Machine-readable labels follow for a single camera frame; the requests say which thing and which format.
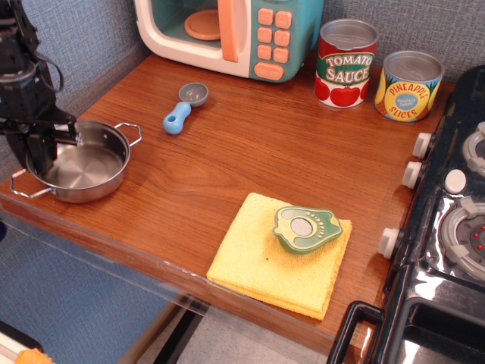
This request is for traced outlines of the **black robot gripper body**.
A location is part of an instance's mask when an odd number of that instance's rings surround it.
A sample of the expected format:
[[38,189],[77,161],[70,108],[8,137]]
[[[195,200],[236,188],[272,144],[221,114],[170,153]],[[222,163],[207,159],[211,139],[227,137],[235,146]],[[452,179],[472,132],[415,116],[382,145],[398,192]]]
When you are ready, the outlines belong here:
[[57,93],[45,62],[30,62],[25,71],[2,75],[1,134],[75,145],[77,119],[56,106]]

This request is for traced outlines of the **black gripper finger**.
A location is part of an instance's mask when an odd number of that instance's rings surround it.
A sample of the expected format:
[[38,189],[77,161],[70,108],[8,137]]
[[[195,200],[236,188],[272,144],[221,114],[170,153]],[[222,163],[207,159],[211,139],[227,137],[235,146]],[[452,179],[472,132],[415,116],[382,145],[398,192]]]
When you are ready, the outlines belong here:
[[50,133],[30,134],[27,146],[32,158],[35,171],[44,174],[49,170],[57,158],[57,143]]

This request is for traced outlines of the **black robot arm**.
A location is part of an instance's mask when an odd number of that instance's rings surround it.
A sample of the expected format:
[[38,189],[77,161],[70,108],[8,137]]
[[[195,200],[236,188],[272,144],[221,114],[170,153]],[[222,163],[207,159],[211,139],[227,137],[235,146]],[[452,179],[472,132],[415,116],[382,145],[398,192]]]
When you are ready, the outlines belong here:
[[1,2],[1,134],[17,160],[43,174],[58,157],[58,145],[78,145],[77,119],[56,105],[49,65],[37,52],[40,41],[20,1]]

